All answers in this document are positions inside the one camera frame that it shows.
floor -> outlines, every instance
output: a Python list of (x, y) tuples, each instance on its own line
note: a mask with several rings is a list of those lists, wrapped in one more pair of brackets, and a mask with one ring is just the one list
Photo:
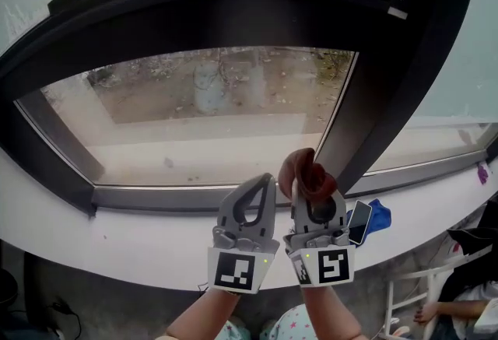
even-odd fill
[[(482, 210), (479, 209), (459, 223), (458, 227), (475, 225), (481, 214)], [(449, 237), (442, 234), (413, 251), (357, 272), (352, 283), (336, 286), (336, 292), (356, 315), (368, 338), (373, 337), (383, 324), (385, 279), (396, 272), (410, 272), (436, 265), (447, 256), (451, 245)], [(23, 252), (4, 244), (2, 260), (3, 267), (19, 283), (20, 297), (11, 309), (23, 310)], [(167, 325), (198, 298), (197, 292), (121, 282), (40, 258), (31, 258), (30, 261), (33, 263), (31, 272), (36, 278), (43, 302), (50, 304), (59, 297), (65, 300), (81, 319), (82, 340), (154, 339), (164, 333)], [(405, 288), (400, 289), (401, 297), (408, 295), (414, 285), (407, 283)], [(235, 315), (256, 334), (268, 319), (277, 319), (299, 303), (302, 301), (297, 286), (264, 290), (254, 296), (243, 296)], [(78, 327), (75, 317), (54, 313), (53, 318), (67, 339), (75, 338)]]

phone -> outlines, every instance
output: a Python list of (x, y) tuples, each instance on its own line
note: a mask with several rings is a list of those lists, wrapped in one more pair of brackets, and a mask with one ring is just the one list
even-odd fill
[(359, 200), (356, 201), (355, 208), (349, 218), (349, 240), (357, 245), (363, 243), (365, 238), (366, 228), (372, 215), (372, 206), (366, 205)]

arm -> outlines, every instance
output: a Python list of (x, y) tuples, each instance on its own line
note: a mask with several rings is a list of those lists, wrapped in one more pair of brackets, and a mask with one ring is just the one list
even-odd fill
[(213, 340), (228, 321), (240, 296), (209, 289), (166, 330), (178, 340)]
[(366, 340), (358, 321), (332, 287), (303, 289), (303, 298), (319, 340)]
[(436, 315), (450, 315), (460, 319), (479, 319), (488, 303), (488, 300), (427, 303), (416, 312), (414, 321), (425, 324)]

window frame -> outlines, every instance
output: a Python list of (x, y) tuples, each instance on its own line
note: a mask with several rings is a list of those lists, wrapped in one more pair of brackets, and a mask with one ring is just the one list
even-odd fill
[[(216, 211), (233, 187), (126, 187), (89, 182), (66, 163), (64, 153), (48, 145), (50, 142), (16, 101), (91, 68), (168, 52), (247, 45), (344, 49), (359, 53), (317, 161), (337, 178), (343, 193), (354, 195), (349, 190), (354, 191), (358, 180), (360, 184), (366, 181), (362, 175), (401, 131), (432, 85), (458, 34), (468, 2), (73, 0), (0, 57), (0, 106), (7, 124), (0, 133), (0, 145), (42, 185), (90, 216), (95, 215), (97, 206), (161, 212)], [(324, 22), (328, 17), (341, 20)], [(147, 26), (150, 21), (156, 26)], [(244, 32), (237, 27), (242, 23), (250, 24)], [(198, 32), (219, 28), (226, 31)], [(386, 50), (393, 52), (394, 58), (382, 58)], [(44, 68), (44, 75), (40, 75), (39, 67)], [(67, 135), (65, 125), (58, 125)], [(74, 141), (69, 143), (78, 148)], [(80, 162), (86, 162), (92, 170), (100, 169), (92, 156), (83, 151), (79, 155)], [(279, 206), (289, 205), (282, 195), (277, 199)]]

blue cloth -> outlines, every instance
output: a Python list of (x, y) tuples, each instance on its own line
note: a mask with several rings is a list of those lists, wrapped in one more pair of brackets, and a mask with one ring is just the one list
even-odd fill
[[(370, 216), (370, 221), (368, 222), (368, 227), (366, 228), (365, 236), (363, 237), (363, 242), (369, 233), (384, 230), (391, 226), (391, 210), (384, 207), (379, 199), (374, 199), (369, 203), (372, 206), (372, 215)], [(346, 222), (349, 222), (352, 210), (349, 210), (346, 217)]]

